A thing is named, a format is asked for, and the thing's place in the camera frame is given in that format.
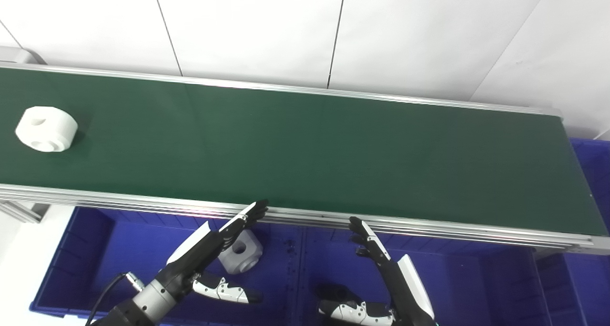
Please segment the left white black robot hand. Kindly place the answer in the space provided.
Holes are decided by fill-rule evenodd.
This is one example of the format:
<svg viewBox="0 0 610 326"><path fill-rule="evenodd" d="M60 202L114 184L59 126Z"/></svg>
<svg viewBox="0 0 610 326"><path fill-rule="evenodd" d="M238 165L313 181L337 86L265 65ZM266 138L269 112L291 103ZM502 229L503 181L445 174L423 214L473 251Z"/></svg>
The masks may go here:
<svg viewBox="0 0 610 326"><path fill-rule="evenodd" d="M222 276L207 273L205 269L231 248L244 230L264 217L266 211L268 200L263 199L248 205L219 230L211 230L209 224L204 223L176 248L166 266L155 276L157 291L176 303L190 293L238 304L259 302L260 294L248 297L244 288L227 282Z"/></svg>

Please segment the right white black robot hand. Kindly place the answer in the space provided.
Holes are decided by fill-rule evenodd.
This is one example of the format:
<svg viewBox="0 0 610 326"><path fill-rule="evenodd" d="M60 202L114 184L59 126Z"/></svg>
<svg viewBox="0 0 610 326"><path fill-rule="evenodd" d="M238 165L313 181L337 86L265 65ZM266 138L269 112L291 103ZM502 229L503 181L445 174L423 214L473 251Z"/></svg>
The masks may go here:
<svg viewBox="0 0 610 326"><path fill-rule="evenodd" d="M357 256L375 264L390 295L389 304L367 302L345 285L320 285L318 313L334 323L360 326L436 326L427 290L409 255L394 260L379 236L357 216L349 217Z"/></svg>

